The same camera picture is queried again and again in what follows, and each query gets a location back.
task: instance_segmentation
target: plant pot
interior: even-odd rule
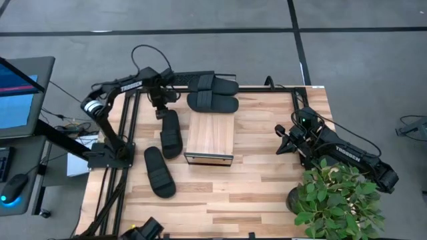
[[[296,187],[294,187],[289,193],[288,197],[286,198],[286,207],[295,214],[298,214],[298,210],[296,207],[296,203],[298,202],[298,190]]]

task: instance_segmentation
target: pair of sandals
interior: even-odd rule
[[[192,79],[188,89],[188,106],[199,113],[234,113],[239,109],[239,101],[232,97],[239,91],[239,84],[215,77],[202,75]]]
[[[163,118],[160,140],[161,152],[166,159],[173,159],[182,152],[181,129],[176,111],[168,110]],[[169,198],[175,195],[175,182],[160,150],[157,147],[149,147],[144,151],[144,157],[149,184],[153,192],[161,198]]]

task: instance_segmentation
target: potted plant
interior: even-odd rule
[[[295,225],[306,224],[306,235],[312,238],[363,239],[376,238],[373,228],[383,228],[378,209],[380,194],[376,184],[362,180],[355,167],[338,163],[326,166],[320,161],[303,173],[299,184],[286,199],[288,208],[297,214]]]

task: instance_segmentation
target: wooden table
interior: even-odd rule
[[[310,107],[331,119],[326,90],[306,88]],[[292,126],[291,94],[239,93],[238,96],[240,108],[235,113],[232,166],[188,165],[183,155],[166,160],[177,185],[177,193],[171,199],[157,197],[149,186],[143,152],[150,146],[161,149],[161,121],[155,118],[155,109],[146,95],[141,96],[134,138],[137,150],[127,179],[120,233],[132,225],[142,226],[149,217],[154,217],[165,227],[163,233],[170,233],[173,238],[247,237],[249,232],[255,232],[257,237],[305,236],[304,227],[294,225],[295,215],[285,204],[288,192],[302,180],[304,168],[296,153],[275,155],[281,139],[275,134],[274,127],[276,124],[282,124],[286,129]],[[179,115],[184,147],[191,111],[185,99],[183,93],[177,103],[167,105]],[[116,132],[123,101],[124,95],[117,97],[109,117]],[[96,169],[89,174],[77,234],[93,221],[103,172],[104,169]],[[107,233],[111,233],[114,212],[115,207],[109,215]]]

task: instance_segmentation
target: black floor stripe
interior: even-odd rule
[[[8,6],[8,4],[10,3],[10,1],[11,0],[5,0],[4,2],[3,2],[3,4],[1,5],[1,7],[0,7],[0,17],[3,15],[3,13],[5,12],[5,10],[6,10],[6,7]]]
[[[298,27],[298,20],[296,17],[294,2],[292,0],[288,0],[288,7],[289,7],[291,20],[292,20],[292,28],[294,29],[295,44],[298,52],[298,59],[300,60],[302,79],[303,79],[304,85],[311,85],[312,81],[310,80],[310,74],[308,73],[306,54],[304,53],[304,47],[302,45],[300,28]]]
[[[335,27],[335,28],[300,28],[300,33],[383,33],[427,31],[427,27]]]
[[[3,32],[0,37],[64,37],[64,36],[112,36],[112,35],[181,35],[218,33],[291,33],[291,28],[217,28],[217,29],[164,29],[121,31],[49,31]]]

